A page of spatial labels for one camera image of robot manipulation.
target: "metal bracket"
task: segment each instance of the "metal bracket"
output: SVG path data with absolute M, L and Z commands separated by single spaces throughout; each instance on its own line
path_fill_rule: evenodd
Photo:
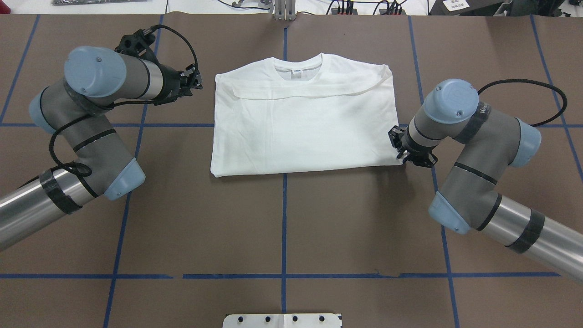
M 275 20 L 295 20 L 296 0 L 273 0 L 273 17 Z
M 223 328 L 342 328 L 342 315 L 334 313 L 297 313 L 228 315 Z

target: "black cable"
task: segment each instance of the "black cable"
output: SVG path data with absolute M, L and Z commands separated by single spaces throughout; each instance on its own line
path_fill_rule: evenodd
M 374 8 L 373 11 L 373 15 L 377 13 L 377 9 L 378 7 L 381 5 L 381 3 L 386 2 L 387 3 L 387 10 L 389 9 L 389 2 L 387 0 L 380 0 L 379 2 L 377 2 L 377 6 Z
M 217 1 L 219 1 L 223 5 L 226 5 L 226 6 L 229 6 L 231 8 L 235 8 L 235 9 L 261 9 L 263 11 L 268 11 L 269 10 L 269 8 L 261 8 L 261 7 L 237 7 L 237 6 L 233 6 L 232 4 L 228 4 L 228 3 L 226 3 L 226 2 L 224 2 L 222 0 L 217 0 Z
M 337 9 L 339 9 L 339 8 L 340 8 L 340 2 L 339 2 L 338 0 L 332 0 L 332 1 L 330 1 L 330 5 L 328 6 L 328 10 L 326 11 L 326 15 L 327 15 L 327 14 L 330 12 L 330 8 L 332 7 L 332 4 L 333 4 L 334 2 L 337 2 L 337 3 L 338 3 L 338 7 L 337 7 Z
M 55 154 L 55 141 L 57 140 L 57 136 L 61 132 L 65 131 L 68 127 L 75 125 L 83 120 L 86 120 L 89 117 L 91 117 L 91 115 L 87 114 L 85 116 L 76 118 L 76 119 L 72 120 L 71 122 L 63 125 L 58 130 L 56 130 L 55 133 L 52 134 L 51 141 L 49 141 L 49 143 L 48 143 L 48 153 L 51 155 L 52 160 L 57 164 L 57 166 L 55 168 L 63 169 L 71 174 L 76 175 L 77 177 L 86 177 L 86 176 L 90 176 L 91 173 L 93 173 L 91 171 L 91 168 L 88 167 L 87 165 L 85 165 L 83 163 L 76 163 L 76 162 L 63 163 L 57 158 L 57 155 Z M 80 172 L 78 170 L 79 168 L 82 168 L 82 169 L 86 170 L 87 172 Z
M 158 30 L 158 29 L 166 29 L 166 30 L 171 31 L 172 33 L 176 34 L 179 38 L 181 38 L 184 41 L 184 43 L 186 43 L 186 45 L 188 46 L 188 48 L 190 49 L 190 52 L 192 54 L 192 57 L 194 58 L 194 68 L 198 68 L 198 60 L 196 59 L 196 54 L 194 53 L 194 49 L 190 45 L 190 42 L 188 42 L 188 40 L 184 36 L 182 36 L 182 34 L 180 34 L 179 32 L 177 32 L 173 28 L 168 27 L 166 25 L 162 25 L 162 24 L 154 25 L 154 26 L 152 26 L 150 28 L 152 29 L 152 32 L 154 32 L 155 30 Z
M 129 104 L 153 104 L 153 103 L 155 103 L 154 100 L 129 100 L 127 102 L 113 103 L 110 106 L 113 108 L 113 107 L 122 106 L 122 105 L 129 105 Z
M 484 87 L 482 87 L 480 90 L 478 90 L 477 94 L 478 95 L 481 94 L 484 90 L 488 89 L 489 87 L 491 87 L 493 85 L 502 84 L 502 83 L 529 83 L 529 84 L 544 86 L 545 88 L 549 88 L 549 89 L 555 91 L 556 93 L 559 94 L 559 96 L 561 96 L 561 98 L 563 100 L 563 106 L 561 107 L 561 109 L 559 110 L 559 112 L 557 112 L 555 115 L 551 116 L 547 120 L 544 120 L 542 122 L 538 122 L 538 123 L 535 123 L 535 124 L 531 124 L 531 126 L 533 126 L 533 127 L 538 127 L 540 125 L 547 124 L 547 123 L 555 120 L 556 118 L 558 118 L 559 116 L 561 116 L 561 114 L 563 114 L 565 112 L 565 109 L 567 109 L 567 96 L 565 95 L 565 93 L 561 89 L 557 88 L 554 85 L 550 85 L 548 83 L 534 81 L 534 80 L 528 80 L 528 79 L 504 79 L 504 80 L 494 81 L 492 83 L 488 83 L 487 85 L 485 85 Z

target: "white label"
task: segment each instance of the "white label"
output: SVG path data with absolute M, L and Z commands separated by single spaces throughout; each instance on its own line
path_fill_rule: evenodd
M 445 0 L 443 2 L 447 10 L 449 11 L 458 11 L 463 8 L 469 8 L 470 5 L 466 2 L 466 0 Z

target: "black tape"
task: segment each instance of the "black tape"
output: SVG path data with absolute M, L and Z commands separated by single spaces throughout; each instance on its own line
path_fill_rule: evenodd
M 473 174 L 481 177 L 482 179 L 487 180 L 487 181 L 493 183 L 494 185 L 496 185 L 498 183 L 498 180 L 494 179 L 493 177 L 491 177 L 491 176 L 489 176 L 489 175 L 487 175 L 487 174 L 485 174 L 485 173 L 483 173 L 481 171 L 478 171 L 478 170 L 476 170 L 474 168 L 471 168 L 468 165 L 464 165 L 464 164 L 461 164 L 459 162 L 455 162 L 454 166 L 457 166 L 460 169 L 464 169 L 464 170 L 468 171 L 469 173 L 473 173 Z
M 484 220 L 484 222 L 482 222 L 482 224 L 476 230 L 478 230 L 478 231 L 484 230 L 484 228 L 488 225 L 488 223 L 490 223 L 490 220 L 492 220 L 492 217 L 494 217 L 494 214 L 496 213 L 496 211 L 498 211 L 498 207 L 500 207 L 501 202 L 502 202 L 502 195 L 498 194 L 498 197 L 496 198 L 496 202 L 494 203 L 494 206 L 492 206 L 492 210 L 488 214 L 488 217 Z
M 460 144 L 467 144 L 480 131 L 482 125 L 488 120 L 492 107 L 487 103 L 480 102 L 476 112 L 472 115 L 463 130 L 454 138 Z
M 506 246 L 507 248 L 522 254 L 526 252 L 539 239 L 540 232 L 545 226 L 545 215 L 531 209 L 531 219 L 528 221 L 524 231 L 514 243 Z
M 101 116 L 113 109 L 113 107 L 99 106 L 89 101 L 89 99 L 85 98 L 84 95 L 81 95 L 77 91 L 73 90 L 73 88 L 67 83 L 66 79 L 63 79 L 63 86 L 65 87 L 65 91 L 71 100 L 73 100 L 77 106 L 81 107 L 81 109 L 91 114 L 92 116 Z
M 106 135 L 110 135 L 110 134 L 113 134 L 113 133 L 115 133 L 115 129 L 109 129 L 109 130 L 105 130 L 105 131 L 103 131 L 101 133 L 98 133 L 98 134 L 92 136 L 91 138 L 88 138 L 88 139 L 80 142 L 77 146 L 73 147 L 73 151 L 74 152 L 77 152 L 78 150 L 80 150 L 81 148 L 85 147 L 86 145 L 89 145 L 92 142 L 97 141 L 97 140 L 105 137 Z
M 73 214 L 82 208 L 70 196 L 65 195 L 51 170 L 46 170 L 38 176 L 39 182 L 48 198 L 64 213 Z

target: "brown table surface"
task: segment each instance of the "brown table surface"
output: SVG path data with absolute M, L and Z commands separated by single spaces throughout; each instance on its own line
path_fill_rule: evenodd
M 165 106 L 108 114 L 147 179 L 99 198 L 0 253 L 1 327 L 221 327 L 226 314 L 334 312 L 344 327 L 582 327 L 583 287 L 472 231 L 427 214 L 435 169 L 406 165 L 214 178 L 214 76 L 253 61 L 320 52 L 388 64 L 400 123 L 437 83 L 552 82 L 569 99 L 524 168 L 497 190 L 583 232 L 580 18 L 310 16 L 0 16 L 0 195 L 54 164 L 28 105 L 61 78 L 67 53 L 113 48 L 163 20 L 191 41 L 204 90 Z M 191 62 L 163 31 L 162 63 Z M 549 90 L 496 86 L 482 100 L 533 123 L 557 111 Z M 74 154 L 59 138 L 57 153 Z

